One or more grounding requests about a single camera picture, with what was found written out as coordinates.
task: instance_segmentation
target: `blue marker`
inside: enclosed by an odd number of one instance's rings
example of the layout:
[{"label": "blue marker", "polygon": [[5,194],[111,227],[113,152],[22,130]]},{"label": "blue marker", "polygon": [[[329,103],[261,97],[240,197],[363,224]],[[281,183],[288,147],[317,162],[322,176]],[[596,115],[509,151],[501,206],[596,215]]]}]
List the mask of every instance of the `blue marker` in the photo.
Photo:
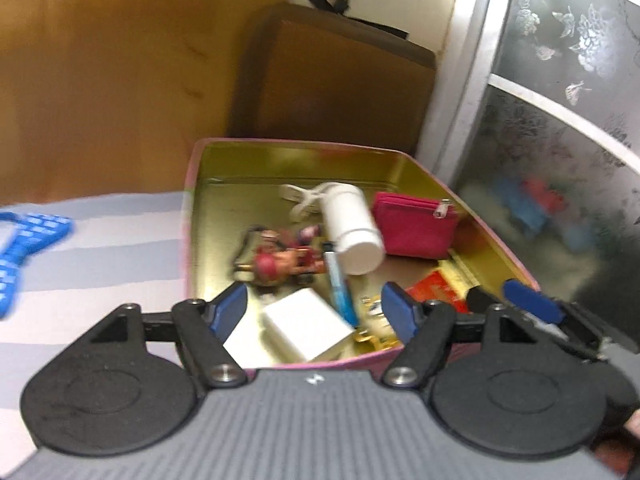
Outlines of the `blue marker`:
[{"label": "blue marker", "polygon": [[342,318],[356,328],[360,323],[358,322],[356,311],[353,308],[353,301],[351,301],[347,282],[340,269],[340,263],[338,263],[338,256],[334,251],[334,245],[331,242],[325,242],[322,244],[322,251],[322,257],[324,258],[326,272],[329,275],[329,282],[331,283],[331,290],[334,296],[334,305]]}]

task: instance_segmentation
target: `striped bedsheet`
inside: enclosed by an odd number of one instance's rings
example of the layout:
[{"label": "striped bedsheet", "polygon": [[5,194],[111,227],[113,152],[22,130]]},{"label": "striped bedsheet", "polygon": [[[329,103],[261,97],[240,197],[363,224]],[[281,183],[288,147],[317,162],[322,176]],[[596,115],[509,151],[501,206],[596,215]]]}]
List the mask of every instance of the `striped bedsheet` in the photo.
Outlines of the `striped bedsheet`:
[{"label": "striped bedsheet", "polygon": [[[0,476],[35,449],[18,405],[37,370],[122,303],[157,312],[184,298],[182,200],[181,192],[121,194],[5,208],[69,216],[76,231],[28,262],[12,313],[0,320]],[[0,223],[0,242],[12,229]],[[177,361],[171,344],[148,348]]]}]

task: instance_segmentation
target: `zipper pull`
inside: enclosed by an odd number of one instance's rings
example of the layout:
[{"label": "zipper pull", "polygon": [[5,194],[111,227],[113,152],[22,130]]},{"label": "zipper pull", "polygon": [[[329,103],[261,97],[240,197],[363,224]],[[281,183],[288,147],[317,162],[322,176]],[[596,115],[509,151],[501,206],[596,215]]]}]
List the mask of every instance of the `zipper pull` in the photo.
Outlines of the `zipper pull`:
[{"label": "zipper pull", "polygon": [[451,200],[449,200],[448,198],[443,198],[442,200],[440,200],[436,211],[433,212],[433,216],[435,216],[436,218],[444,218],[447,215],[450,206]]}]

